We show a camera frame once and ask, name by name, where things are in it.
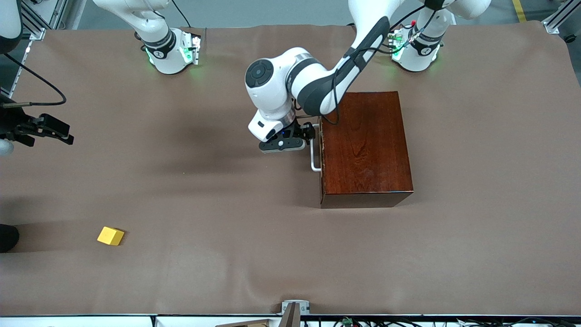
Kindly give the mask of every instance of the metal handle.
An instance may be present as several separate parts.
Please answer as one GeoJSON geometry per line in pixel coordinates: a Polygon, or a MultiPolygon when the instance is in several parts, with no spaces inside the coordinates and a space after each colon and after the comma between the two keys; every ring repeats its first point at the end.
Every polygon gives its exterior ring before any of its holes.
{"type": "MultiPolygon", "coordinates": [[[[313,124],[313,127],[319,127],[319,124],[313,124]]],[[[311,138],[309,140],[310,143],[310,147],[311,147],[311,169],[313,170],[313,172],[315,173],[320,173],[322,171],[322,168],[317,168],[315,167],[315,149],[314,149],[314,138],[311,138]]]]}

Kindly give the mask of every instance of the black round joint cover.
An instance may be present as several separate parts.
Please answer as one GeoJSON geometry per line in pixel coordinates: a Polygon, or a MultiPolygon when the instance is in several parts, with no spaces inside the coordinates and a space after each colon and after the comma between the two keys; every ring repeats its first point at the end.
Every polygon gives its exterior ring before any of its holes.
{"type": "Polygon", "coordinates": [[[246,70],[246,85],[250,88],[263,86],[270,81],[272,73],[274,67],[270,60],[259,59],[246,70]]]}

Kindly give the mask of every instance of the caster wheel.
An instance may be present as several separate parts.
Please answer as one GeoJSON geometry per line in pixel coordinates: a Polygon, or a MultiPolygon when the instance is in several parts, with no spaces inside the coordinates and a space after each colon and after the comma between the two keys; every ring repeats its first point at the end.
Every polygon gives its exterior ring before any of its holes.
{"type": "Polygon", "coordinates": [[[577,38],[577,36],[575,36],[575,35],[568,35],[568,36],[564,37],[563,40],[565,40],[565,43],[571,43],[571,42],[575,41],[576,38],[577,38]]]}

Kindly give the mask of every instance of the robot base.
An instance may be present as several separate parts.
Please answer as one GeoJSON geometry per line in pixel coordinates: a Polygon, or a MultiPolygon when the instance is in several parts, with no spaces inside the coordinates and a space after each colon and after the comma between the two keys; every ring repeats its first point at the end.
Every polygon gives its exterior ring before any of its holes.
{"type": "Polygon", "coordinates": [[[176,74],[181,72],[189,64],[198,64],[199,50],[200,50],[200,37],[192,35],[190,33],[184,32],[180,29],[170,29],[175,35],[175,46],[168,52],[164,59],[156,57],[163,56],[163,53],[157,54],[156,51],[150,53],[146,49],[146,53],[149,56],[149,62],[155,66],[155,68],[164,74],[176,74]]]}
{"type": "MultiPolygon", "coordinates": [[[[408,35],[409,29],[401,29],[394,31],[395,35],[408,35]]],[[[399,48],[406,40],[393,40],[392,44],[399,48]]],[[[421,72],[427,69],[430,64],[436,60],[437,52],[440,50],[440,45],[431,53],[427,55],[420,55],[416,49],[411,45],[406,46],[399,52],[392,55],[392,60],[400,64],[400,66],[411,72],[421,72]]]]}

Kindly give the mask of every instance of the black cylinder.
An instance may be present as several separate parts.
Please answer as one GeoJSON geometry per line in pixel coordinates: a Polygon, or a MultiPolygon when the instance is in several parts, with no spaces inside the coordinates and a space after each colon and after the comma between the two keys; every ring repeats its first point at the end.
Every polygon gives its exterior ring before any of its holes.
{"type": "Polygon", "coordinates": [[[19,237],[16,227],[0,223],[0,253],[10,251],[18,243],[19,237]]]}

